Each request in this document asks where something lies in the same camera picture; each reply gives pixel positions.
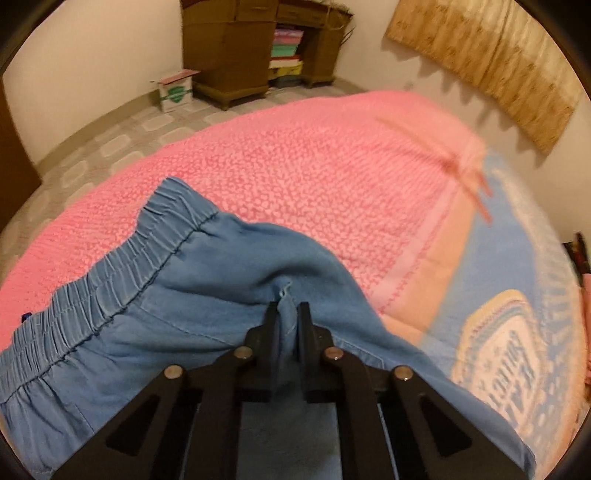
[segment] bed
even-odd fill
[[[328,247],[391,333],[511,423],[537,478],[556,465],[577,431],[587,368],[569,260],[503,159],[408,92],[252,113],[115,175],[49,224],[7,277],[0,349],[24,313],[132,233],[168,176]]]

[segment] tiled floor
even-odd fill
[[[272,90],[257,99],[222,111],[202,100],[171,113],[150,107],[97,135],[43,177],[29,198],[0,233],[0,284],[29,244],[65,207],[126,166],[183,140],[210,125],[239,115],[315,96],[342,96],[331,86]]]

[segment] floor tile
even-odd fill
[[[236,118],[237,116],[240,115],[238,115],[236,112],[216,112],[206,116],[203,118],[203,120],[205,120],[210,125],[216,125],[227,122],[228,120]]]
[[[66,189],[74,185],[88,172],[88,162],[84,159],[80,160],[74,166],[68,168],[60,178],[61,187]]]
[[[12,247],[16,245],[20,233],[21,222],[13,219],[2,231],[2,235],[0,236],[0,251],[3,254],[9,253]]]
[[[109,128],[106,132],[101,133],[100,135],[95,136],[95,141],[102,145],[107,143],[109,140],[112,140],[113,137],[116,137],[121,132],[121,125],[117,124],[114,127]]]
[[[301,93],[281,92],[281,93],[274,95],[274,98],[276,98],[280,102],[289,103],[289,102],[296,102],[298,100],[305,100],[308,97],[306,95],[302,95]]]
[[[160,108],[158,108],[157,106],[149,106],[139,111],[135,115],[132,115],[131,118],[139,122],[142,118],[158,115],[159,113],[162,113],[162,110],[160,110]]]
[[[174,122],[173,116],[168,113],[163,113],[162,115],[157,115],[145,120],[142,122],[141,126],[145,131],[153,132],[164,127],[165,125],[171,124],[172,122]]]
[[[103,145],[100,148],[100,154],[103,157],[110,157],[111,155],[116,154],[118,151],[123,150],[127,145],[131,143],[131,138],[129,135],[120,135],[107,144]]]
[[[45,227],[47,225],[49,225],[51,223],[51,219],[50,218],[46,218],[44,219],[41,223],[39,223],[34,230],[30,233],[29,235],[29,240],[32,242],[33,240],[35,240],[35,238],[37,238],[39,236],[39,234],[45,230]]]
[[[158,141],[160,142],[160,144],[162,146],[170,145],[171,143],[180,142],[181,140],[185,140],[185,139],[193,136],[194,133],[195,133],[195,131],[189,127],[178,127],[178,128],[175,128],[174,130],[172,130],[171,132],[168,132],[167,134],[162,135],[162,137],[160,137],[158,139]]]
[[[64,208],[69,207],[72,203],[80,200],[84,195],[91,192],[95,187],[96,185],[91,181],[85,183],[82,187],[80,187],[66,199],[66,201],[64,202]]]
[[[142,158],[144,158],[144,154],[142,152],[137,150],[133,151],[132,153],[127,154],[123,158],[113,163],[109,169],[109,172],[111,175],[115,175],[117,172],[123,170],[125,167],[128,167]]]
[[[28,202],[27,219],[29,222],[34,222],[38,219],[49,206],[51,193],[49,190],[42,189],[39,193],[35,192],[34,198]]]

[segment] drawer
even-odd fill
[[[275,22],[233,22],[223,39],[224,63],[265,63],[271,58]]]
[[[239,0],[236,20],[239,22],[275,21],[278,0]]]
[[[315,4],[315,8],[301,7],[299,5],[279,4],[277,9],[277,21],[291,25],[304,27],[324,27],[326,22],[327,7]]]
[[[231,22],[235,0],[183,0],[183,25]]]

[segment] wooden door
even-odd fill
[[[40,185],[14,127],[0,78],[0,231]]]

